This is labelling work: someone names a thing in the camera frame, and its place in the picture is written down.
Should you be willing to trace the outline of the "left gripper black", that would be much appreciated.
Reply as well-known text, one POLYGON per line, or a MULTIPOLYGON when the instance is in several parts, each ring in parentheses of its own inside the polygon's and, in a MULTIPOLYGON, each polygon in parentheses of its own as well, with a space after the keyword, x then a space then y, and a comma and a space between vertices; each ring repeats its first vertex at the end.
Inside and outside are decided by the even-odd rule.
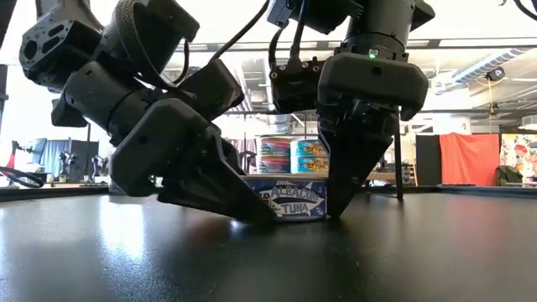
POLYGON ((202 115, 178 99, 154 103, 112 155, 112 180, 127 195, 145 197, 155 191, 149 177, 164 175, 161 202, 247 223, 275 221, 242 178, 236 148, 216 126, 207 127, 202 115))

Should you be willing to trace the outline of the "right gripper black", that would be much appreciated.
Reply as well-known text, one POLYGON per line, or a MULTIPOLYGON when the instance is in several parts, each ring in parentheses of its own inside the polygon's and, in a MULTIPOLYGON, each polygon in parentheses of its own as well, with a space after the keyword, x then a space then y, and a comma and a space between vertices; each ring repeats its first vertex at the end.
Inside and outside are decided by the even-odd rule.
MULTIPOLYGON (((408 121, 421 111, 428 80, 416 65, 341 53, 326 61, 318 81, 318 105, 341 107, 343 100, 394 105, 408 121)), ((368 108, 341 114, 320 112, 319 138, 329 155, 327 214, 339 217, 399 130, 395 110, 368 108)))

